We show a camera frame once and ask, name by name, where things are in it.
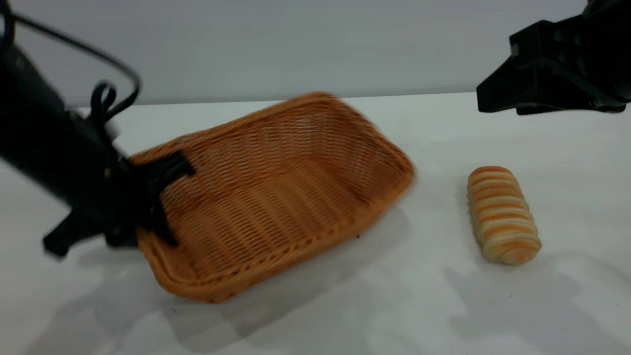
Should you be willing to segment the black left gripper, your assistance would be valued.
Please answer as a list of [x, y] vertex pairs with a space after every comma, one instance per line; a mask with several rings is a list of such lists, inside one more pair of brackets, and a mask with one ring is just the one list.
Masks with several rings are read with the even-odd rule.
[[147, 194], [160, 194], [195, 169], [181, 151], [140, 165], [138, 170], [107, 150], [73, 148], [69, 157], [69, 246], [103, 235], [110, 247], [137, 247], [136, 225], [172, 248], [179, 242], [162, 207], [150, 207]]

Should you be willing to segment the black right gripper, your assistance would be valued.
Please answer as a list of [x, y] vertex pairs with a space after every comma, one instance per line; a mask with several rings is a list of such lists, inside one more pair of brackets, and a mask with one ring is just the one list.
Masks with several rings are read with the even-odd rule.
[[511, 58], [476, 88], [478, 110], [623, 112], [630, 100], [630, 5], [591, 0], [577, 16], [511, 35]]

